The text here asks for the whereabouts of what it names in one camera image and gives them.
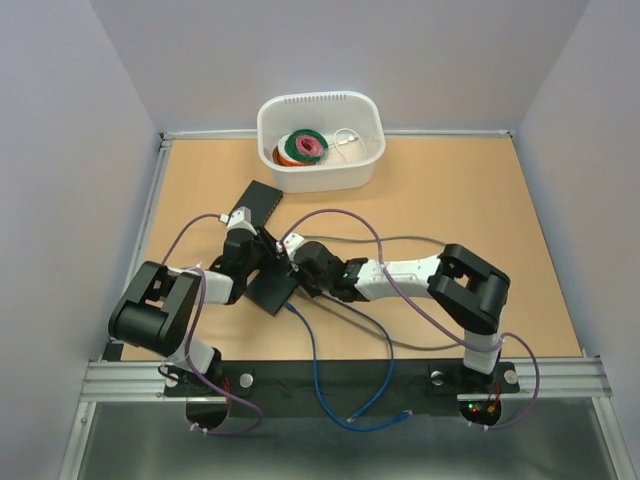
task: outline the wooden table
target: wooden table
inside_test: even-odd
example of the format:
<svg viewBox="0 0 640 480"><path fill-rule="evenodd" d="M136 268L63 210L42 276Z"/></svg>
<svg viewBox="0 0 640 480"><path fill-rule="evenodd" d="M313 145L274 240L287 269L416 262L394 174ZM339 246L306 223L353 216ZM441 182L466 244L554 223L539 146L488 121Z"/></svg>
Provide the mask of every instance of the wooden table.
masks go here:
<svg viewBox="0 0 640 480"><path fill-rule="evenodd" d="M182 226L205 212L228 213L251 180L273 185L257 154L256 140L175 140L148 243L146 258L159 261ZM323 207L352 210L380 235L427 235L461 243L511 277L503 331L521 335L538 356L580 356L562 292L547 251L513 144L508 138L390 138L372 180L364 187L325 193L289 194L267 224L279 237L303 214ZM301 234L368 238L355 220L319 215L297 229ZM208 266L226 235L215 219L202 220L183 237L169 264ZM326 243L346 259L374 257L375 245ZM385 244L385 258L406 260L437 254L436 245L418 241ZM387 358L385 342L297 297L311 322L323 359ZM442 324L462 330L433 301L418 303ZM418 345L451 343L401 299L359 303L392 338ZM309 336L286 310L276 317L242 298L236 305L208 305L196 335L229 360L309 359ZM397 348L400 358L459 357L461 348L416 352ZM508 340L505 357L527 356ZM123 360L157 359L126 346Z"/></svg>

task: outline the white bin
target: white bin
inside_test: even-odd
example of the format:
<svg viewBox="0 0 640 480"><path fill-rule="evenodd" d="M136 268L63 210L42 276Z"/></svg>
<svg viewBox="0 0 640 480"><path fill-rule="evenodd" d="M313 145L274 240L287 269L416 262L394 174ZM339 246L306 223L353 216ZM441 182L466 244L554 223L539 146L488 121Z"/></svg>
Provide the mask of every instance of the white bin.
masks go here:
<svg viewBox="0 0 640 480"><path fill-rule="evenodd" d="M295 130L309 128L331 139L336 130L351 128L366 146L361 161L283 167L273 162L278 140ZM283 95L265 103L258 112L258 153L271 169L279 189L287 193L324 192L360 187L371 179L385 148L378 108L356 92L321 92Z"/></svg>

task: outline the gray wall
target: gray wall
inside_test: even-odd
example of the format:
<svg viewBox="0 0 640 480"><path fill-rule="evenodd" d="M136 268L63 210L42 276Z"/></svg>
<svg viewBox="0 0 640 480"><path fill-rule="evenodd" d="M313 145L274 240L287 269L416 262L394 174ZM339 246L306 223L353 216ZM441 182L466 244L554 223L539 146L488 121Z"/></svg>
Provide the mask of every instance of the gray wall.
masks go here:
<svg viewBox="0 0 640 480"><path fill-rule="evenodd" d="M572 319L640 471L640 3L592 0L516 136Z"/></svg>
<svg viewBox="0 0 640 480"><path fill-rule="evenodd" d="M91 0L162 131L356 90L386 128L515 128L588 0Z"/></svg>
<svg viewBox="0 0 640 480"><path fill-rule="evenodd" d="M158 137L86 0L3 2L0 62L0 476L52 479Z"/></svg>

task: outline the gray cable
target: gray cable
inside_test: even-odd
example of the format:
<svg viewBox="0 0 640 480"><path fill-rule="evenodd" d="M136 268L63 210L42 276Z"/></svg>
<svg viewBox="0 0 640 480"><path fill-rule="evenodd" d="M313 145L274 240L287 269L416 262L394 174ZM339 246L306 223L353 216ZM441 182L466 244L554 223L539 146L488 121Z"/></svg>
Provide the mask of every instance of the gray cable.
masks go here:
<svg viewBox="0 0 640 480"><path fill-rule="evenodd" d="M332 315L335 315L336 317L344 320L345 322L350 323L351 325L353 325L356 328L359 328L360 330L362 330L363 332L371 335L372 337L375 337L379 340L384 340L385 342L387 341L387 337L385 337L383 334L381 334L380 332L378 332L377 330L372 330L371 328L369 328L366 325L362 325L361 323L357 322L356 320L353 320L352 318L347 317L346 315L343 315L340 312L337 312L336 310L334 310L331 307L328 307L326 305L323 305L322 303L320 303L318 300L316 300L315 298L311 298L307 292L305 292L302 289L297 289L296 290L296 295L298 295L300 298L303 298L309 302L314 303L315 305L317 305L319 308L321 308L322 310L331 313ZM358 315L362 316L363 318L367 317L367 314L364 312L361 312L360 310L358 310L355 307L352 307L351 305L348 305L351 311L353 311L354 313L357 313ZM419 352L439 352L441 350L448 350L450 348L454 348L454 347L459 347L460 345L458 345L457 343L452 343L449 345L442 345L439 347L422 347L420 345L413 345L411 343L406 343L406 342L401 342L399 340L392 340L391 343L393 343L393 345L395 347L401 347L401 348L406 348L407 350L416 350Z"/></svg>
<svg viewBox="0 0 640 480"><path fill-rule="evenodd" d="M346 237L332 237L330 235L302 235L306 239L313 240L328 240L331 242L342 242L342 243L376 243L375 238L346 238ZM424 235L394 235L392 237L381 237L380 241L382 242L390 242L392 240L419 240L421 242L429 242L435 245L440 245L444 247L447 242L443 242L442 240L438 240L437 238L426 237Z"/></svg>

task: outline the purple cable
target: purple cable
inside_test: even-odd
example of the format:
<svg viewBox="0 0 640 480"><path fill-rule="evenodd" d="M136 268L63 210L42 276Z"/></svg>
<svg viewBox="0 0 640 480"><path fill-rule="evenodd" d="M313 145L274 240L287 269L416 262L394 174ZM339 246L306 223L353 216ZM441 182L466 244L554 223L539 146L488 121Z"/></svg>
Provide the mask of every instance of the purple cable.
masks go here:
<svg viewBox="0 0 640 480"><path fill-rule="evenodd" d="M201 278L201 288L200 288L200 299L198 300L198 308L196 309L196 314L193 317L193 323L191 324L191 329L189 330L189 334L187 335L187 341L185 343L184 346L184 351L185 351L185 356L186 356L186 360L187 360L187 364L189 365L189 368L191 369L191 372L193 372L193 374L198 377L198 379L204 383L207 387L209 387L210 389L216 391L217 393L219 393L220 395L227 397L230 400L233 400L234 402L238 402L246 407L249 407L251 410L253 410L254 412L256 412L258 414L258 419L257 421L253 424L253 425L249 425L248 427L245 428L241 428L238 430L231 430L228 432L218 432L216 430L207 430L207 435L241 435L243 433L247 433L250 432L251 430L253 430L254 428L256 428L258 425L260 425L262 423L262 419L264 418L264 414L262 413L262 410L260 410L260 407L258 407L257 405L243 399L240 397L236 397L235 395L233 395L232 393L229 392L225 392L222 388L214 385L211 381L209 381L209 379L207 377L205 377L200 371L198 371L198 369L196 368L196 366L193 364L193 362L191 361L191 356L189 355L189 350L191 349L191 341L193 340L193 334L196 331L196 326L198 325L198 320L200 319L200 314L202 313L202 308L204 307L204 297L207 293L207 280L205 278L205 274L204 271L201 268L192 268L191 270L195 271L196 273L198 273L198 275L200 275ZM200 432L204 432L204 430L200 427L196 427L196 429Z"/></svg>
<svg viewBox="0 0 640 480"><path fill-rule="evenodd" d="M178 233L178 236L173 241L173 243L169 247L169 250L167 250L166 255L164 256L164 258L160 262L162 265L167 263L167 260L169 259L169 257L173 253L173 250L175 250L176 246L178 245L178 242L182 239L182 236L189 229L189 227L191 225L193 225L194 223L199 222L203 218L220 218L220 214L219 213L204 213L202 215L198 215L196 218L194 218L194 219L190 220L189 222L187 222L187 224L184 227L182 227L182 230L180 230L180 233Z"/></svg>
<svg viewBox="0 0 640 480"><path fill-rule="evenodd" d="M475 352L481 352L481 353L495 352L496 350L500 350L500 348L502 348L502 338L493 347L483 348L483 347L477 347L475 345L472 345L466 342L465 340L463 340L462 338L459 338L458 336L456 336L453 332L447 330L445 327L440 325L440 323L438 323L436 319L434 319L431 315L429 315L422 308L420 308L418 304L411 299L411 297L409 297L406 293L402 291L402 288L400 288L400 285L398 285L398 283L393 279L391 274L387 271L387 266L384 263L384 255L382 253L382 241L380 240L380 235L378 235L378 232L376 232L376 230L373 228L373 226L369 222L367 222L364 218L362 218L360 215L356 213L350 212L348 210L342 210L340 208L322 208L320 210L315 210L311 213L307 213L300 220L294 223L289 228L289 230L286 231L286 233L282 236L281 242L284 242L284 239L287 238L289 234L291 234L291 232L293 232L293 230L295 230L295 228L298 227L298 225L300 225L302 222L304 222L310 217L319 215L321 213L342 213L343 215L353 217L359 222L361 222L362 224L364 224L364 226L367 227L367 229L373 235L373 238L375 238L376 240L376 244L378 245L378 261L382 266L382 272L384 273L385 277L387 277L387 280L389 281L391 286L394 288L396 292L398 292L398 295L400 295L400 297L402 297L404 301L411 306L411 308L413 308L416 312L418 312L423 318L427 319L429 323L431 323L431 325L433 325L438 330L440 330L440 332L445 334L454 342L462 345L465 348L468 348L469 350L473 350Z"/></svg>
<svg viewBox="0 0 640 480"><path fill-rule="evenodd" d="M193 225L194 223L202 220L203 218L220 218L220 214L218 213L205 213L203 215L198 215L197 217L195 217L194 219L190 220L189 222L187 222L187 224L182 227L182 230L180 230L180 233L178 233L176 239L173 241L173 243L171 244L171 247L169 247L169 250L167 251L167 254L164 256L164 258L162 259L162 264L164 265L167 260L169 259L169 256L171 256L171 253L173 253L173 250L176 248L176 245L178 245L178 242L180 241L180 239L182 238L182 236L185 234L185 232L189 229L189 227L191 225ZM258 425L260 425L260 423L262 423L262 420L264 418L264 414L262 413L262 410L260 410L260 407L258 407L257 405L244 400L240 397L236 397L235 395L233 395L232 393L226 392L224 391L222 388L214 385L211 381L209 381L209 379L207 377L205 377L197 368L196 366L193 364L193 362L191 361L191 355L190 355L190 351L191 351L191 341L193 340L193 335L196 331L196 327L198 326L198 320L200 320L200 314L202 313L202 309L204 308L204 299L207 293L207 279L205 277L205 273L201 268L191 268L191 270L194 270L198 275L200 275L200 299L198 300L198 307L196 308L196 313L195 316L193 317L193 323L191 324L191 329L189 330L189 333L187 335L187 341L185 343L184 346L184 351L185 351L185 360L187 361L187 365L189 365L189 368L191 369L191 372L198 377L198 379L204 383L207 387L209 387L210 389L212 389L213 391L219 393L220 395L234 401L234 402L238 402L242 405L245 405L247 407L249 407L250 409L252 409L254 412L256 412L258 414L258 420L253 424L253 425L249 425L248 427L245 428L241 428L238 430L231 430L228 432L218 432L215 430L207 430L206 434L207 435L217 435L217 436L228 436L228 435L241 435L243 433L247 433L250 432L251 430L253 430L254 428L256 428ZM200 428L199 426L195 426L195 428L204 433L204 429Z"/></svg>
<svg viewBox="0 0 640 480"><path fill-rule="evenodd" d="M350 212L348 210L340 209L340 208L322 208L322 209L319 209L319 210L315 210L315 211L313 211L311 213L307 213L302 218L300 218L297 222L295 222L285 232L285 234L282 236L281 243L284 243L284 239L287 238L291 234L291 232L293 232L298 227L298 225L300 225L302 222L304 222L308 218L311 218L311 217L313 217L315 215L319 215L321 213L341 213L343 215L347 215L349 217L355 218L356 220L358 220L362 224L364 224L364 226L367 227L367 229L371 232L371 234L373 235L373 237L376 240L376 244L378 245L378 261L380 262L380 265L382 266L382 272L384 273L385 277L387 277L387 280L389 281L391 286L394 288L394 290L396 292L398 292L400 297L402 297L416 312L418 312L422 317L427 319L429 321L429 323L431 323L434 327L436 327L438 330L440 330L442 333L444 333L447 337L449 337L453 341L457 342L458 344L462 345L465 348L468 348L470 350L474 350L476 352L482 352L482 353L493 352L493 351L496 351L496 350L499 350L500 348L502 348L502 344L504 343L503 342L504 337L512 337L512 338L515 338L518 342L520 342L522 344L522 346L527 350L529 355L531 356L531 360L533 362L533 369L535 370L535 374L536 374L536 386L535 386L535 389L533 391L533 396L531 397L531 402L529 402L529 405L527 405L527 408L520 415L515 417L514 419L509 420L508 422L503 423L501 425L495 425L493 427L488 427L488 429L489 430L502 430L503 428L510 427L511 425L519 422L526 415L529 414L529 412L531 411L531 409L535 405L536 401L538 400L538 393L540 392L540 368L538 366L538 361L536 360L536 357L535 357L535 355L533 353L533 350L531 350L529 345L527 345L527 343L525 343L525 341L522 338L520 338L518 335L516 335L515 333L504 332L502 335L500 335L500 340L493 347L489 347L489 348L476 347L475 345L471 345L470 343L465 342L463 339L458 338L454 333L450 332L445 327L440 325L437 322L437 320L435 320L433 317L431 317L431 315L429 315L422 308L420 308L413 300L411 300L411 297L409 297L406 293L404 293L402 291L402 288L400 287L400 285L398 285L398 283L393 279L391 274L387 271L387 267L386 267L386 265L384 263L384 256L383 256L383 252L382 252L382 241L380 240L380 236L378 235L378 232L376 232L376 230L373 228L373 226L369 222L367 222L364 218L362 218L360 215L358 215L357 213Z"/></svg>

